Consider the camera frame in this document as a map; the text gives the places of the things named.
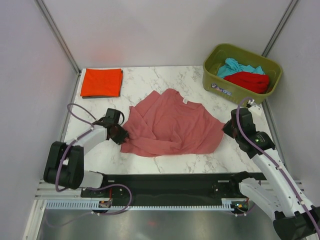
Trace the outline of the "aluminium frame post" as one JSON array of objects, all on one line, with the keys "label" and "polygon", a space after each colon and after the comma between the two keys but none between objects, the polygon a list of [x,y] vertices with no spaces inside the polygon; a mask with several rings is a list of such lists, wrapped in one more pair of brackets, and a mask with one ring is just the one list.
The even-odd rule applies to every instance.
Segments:
[{"label": "aluminium frame post", "polygon": [[267,42],[263,52],[262,56],[267,57],[269,53],[271,52],[273,46],[275,45],[276,41],[278,40],[279,36],[281,35],[283,29],[285,28],[287,22],[289,21],[291,15],[293,14],[295,8],[299,4],[300,0],[291,0],[289,4],[287,5],[283,15],[281,16],[276,28],[274,29],[269,41]]},{"label": "aluminium frame post", "polygon": [[45,21],[47,22],[52,34],[54,35],[55,39],[57,40],[59,46],[61,47],[62,51],[64,52],[68,62],[70,63],[71,67],[75,71],[75,73],[79,76],[81,74],[81,69],[76,63],[75,58],[73,57],[66,41],[61,34],[54,18],[52,17],[47,5],[45,4],[44,0],[35,0],[34,1],[37,7],[39,8],[42,16],[44,17]]}]

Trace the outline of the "turquoise t-shirt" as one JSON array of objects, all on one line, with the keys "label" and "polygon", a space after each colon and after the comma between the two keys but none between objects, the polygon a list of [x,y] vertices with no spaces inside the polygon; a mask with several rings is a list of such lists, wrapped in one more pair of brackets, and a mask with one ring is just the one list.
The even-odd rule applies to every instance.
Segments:
[{"label": "turquoise t-shirt", "polygon": [[239,72],[248,72],[248,73],[259,74],[259,75],[265,74],[265,72],[263,71],[260,65],[258,67],[253,67],[251,65],[243,65],[238,63],[238,61],[235,60],[234,58],[227,58],[224,63],[225,64],[221,66],[217,72],[217,76],[222,79]]}]

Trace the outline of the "pink t-shirt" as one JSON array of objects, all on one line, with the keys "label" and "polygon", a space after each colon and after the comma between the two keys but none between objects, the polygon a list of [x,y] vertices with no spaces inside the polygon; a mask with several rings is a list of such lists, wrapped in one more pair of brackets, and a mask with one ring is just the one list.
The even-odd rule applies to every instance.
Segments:
[{"label": "pink t-shirt", "polygon": [[130,106],[123,126],[129,138],[120,151],[141,157],[211,154],[223,139],[223,126],[202,104],[186,100],[175,89],[152,91]]}]

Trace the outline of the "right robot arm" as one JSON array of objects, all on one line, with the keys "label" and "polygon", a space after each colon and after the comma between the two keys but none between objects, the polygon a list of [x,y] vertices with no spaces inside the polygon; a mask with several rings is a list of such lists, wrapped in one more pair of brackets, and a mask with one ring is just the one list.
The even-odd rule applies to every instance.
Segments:
[{"label": "right robot arm", "polygon": [[300,240],[320,233],[320,208],[315,206],[298,187],[281,161],[269,135],[257,131],[252,113],[236,108],[222,131],[235,139],[239,148],[259,167],[273,193],[263,188],[246,171],[231,176],[229,191],[235,197],[244,195],[271,219],[282,240]]}]

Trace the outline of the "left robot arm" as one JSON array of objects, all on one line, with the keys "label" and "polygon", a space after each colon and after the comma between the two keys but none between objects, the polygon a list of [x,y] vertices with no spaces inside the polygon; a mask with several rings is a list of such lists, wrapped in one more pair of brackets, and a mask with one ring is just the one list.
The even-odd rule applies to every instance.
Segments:
[{"label": "left robot arm", "polygon": [[55,141],[50,146],[43,180],[54,184],[57,192],[67,189],[92,189],[99,197],[106,196],[110,185],[103,180],[103,174],[85,170],[85,156],[99,144],[112,140],[117,145],[125,143],[129,133],[122,127],[124,114],[108,108],[105,116],[86,121],[89,128],[66,141]]}]

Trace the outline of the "left aluminium frame post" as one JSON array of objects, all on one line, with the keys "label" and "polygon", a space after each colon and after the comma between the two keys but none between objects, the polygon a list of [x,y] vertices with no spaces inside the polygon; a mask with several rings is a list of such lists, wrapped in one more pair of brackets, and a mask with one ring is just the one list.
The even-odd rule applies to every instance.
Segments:
[{"label": "left aluminium frame post", "polygon": [[62,51],[64,52],[68,62],[70,63],[71,67],[75,71],[75,73],[79,76],[81,74],[81,69],[76,63],[75,58],[73,57],[66,41],[61,34],[54,18],[52,17],[47,5],[45,4],[44,0],[35,0],[34,1],[37,7],[39,8],[42,16],[44,17],[45,21],[47,22],[52,34],[54,35],[55,39],[57,40],[59,46],[61,47]]}]

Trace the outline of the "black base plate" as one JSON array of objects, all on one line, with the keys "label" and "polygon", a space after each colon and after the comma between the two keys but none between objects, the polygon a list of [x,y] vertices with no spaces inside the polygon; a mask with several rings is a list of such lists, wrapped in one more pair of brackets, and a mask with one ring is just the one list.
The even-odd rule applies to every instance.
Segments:
[{"label": "black base plate", "polygon": [[[211,203],[211,199],[244,199],[236,189],[241,177],[265,180],[262,173],[184,173],[184,174],[108,174],[103,176],[102,186],[108,189],[98,191],[82,190],[83,198],[108,198],[122,205],[136,203]],[[217,192],[218,180],[227,180],[229,186],[222,186]]]}]

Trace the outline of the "olive green plastic basket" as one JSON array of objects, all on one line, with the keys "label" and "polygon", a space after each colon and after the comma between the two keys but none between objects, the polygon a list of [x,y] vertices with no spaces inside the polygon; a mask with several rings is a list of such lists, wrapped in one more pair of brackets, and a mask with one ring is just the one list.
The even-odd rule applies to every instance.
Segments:
[{"label": "olive green plastic basket", "polygon": [[[233,58],[245,66],[250,65],[254,68],[260,66],[269,77],[266,92],[255,93],[218,77],[218,70],[225,64],[227,58]],[[245,97],[251,97],[259,105],[274,92],[282,74],[283,69],[277,62],[233,44],[221,43],[212,50],[203,63],[202,85],[206,91],[217,94],[235,104],[239,104]]]}]

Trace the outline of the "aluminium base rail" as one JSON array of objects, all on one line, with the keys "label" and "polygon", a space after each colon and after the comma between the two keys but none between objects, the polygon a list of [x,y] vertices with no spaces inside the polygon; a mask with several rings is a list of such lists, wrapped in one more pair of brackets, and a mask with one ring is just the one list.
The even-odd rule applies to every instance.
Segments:
[{"label": "aluminium base rail", "polygon": [[[259,182],[259,184],[266,189],[267,191],[271,192],[273,195],[275,195],[275,193],[273,193],[273,189],[271,187],[271,185],[268,183],[267,180],[257,180],[257,182]],[[300,188],[300,190],[304,193],[305,189],[303,187],[303,184],[301,183],[301,181],[296,180],[295,183],[298,185],[298,187]],[[218,187],[213,187],[215,192],[219,192],[220,189],[222,187],[229,187],[229,181],[228,180],[218,180],[217,184]],[[42,199],[42,200],[73,200],[73,199],[80,199],[81,198],[81,192],[82,189],[67,189],[63,192],[57,192],[55,189],[55,186],[53,184],[50,183],[46,183],[43,180],[40,181],[38,187],[37,187],[37,191],[35,194],[35,199]]]}]

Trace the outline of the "right aluminium frame post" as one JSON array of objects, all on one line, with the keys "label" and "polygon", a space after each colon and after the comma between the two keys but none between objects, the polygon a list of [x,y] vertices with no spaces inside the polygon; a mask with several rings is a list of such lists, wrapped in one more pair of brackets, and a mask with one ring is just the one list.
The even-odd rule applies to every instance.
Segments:
[{"label": "right aluminium frame post", "polygon": [[283,29],[285,28],[287,22],[289,21],[291,15],[293,14],[295,8],[299,4],[300,0],[291,0],[289,4],[287,5],[283,15],[281,16],[276,28],[274,29],[269,41],[267,42],[263,52],[262,56],[267,57],[269,53],[271,52],[273,46],[275,45],[276,41],[278,40],[279,36],[281,35]]}]

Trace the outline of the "red t-shirt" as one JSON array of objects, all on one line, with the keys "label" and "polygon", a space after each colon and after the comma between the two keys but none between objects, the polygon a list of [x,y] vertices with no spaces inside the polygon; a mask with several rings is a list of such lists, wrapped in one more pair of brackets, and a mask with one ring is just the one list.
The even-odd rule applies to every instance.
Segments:
[{"label": "red t-shirt", "polygon": [[257,94],[264,94],[269,86],[269,76],[241,71],[224,77],[224,80]]}]

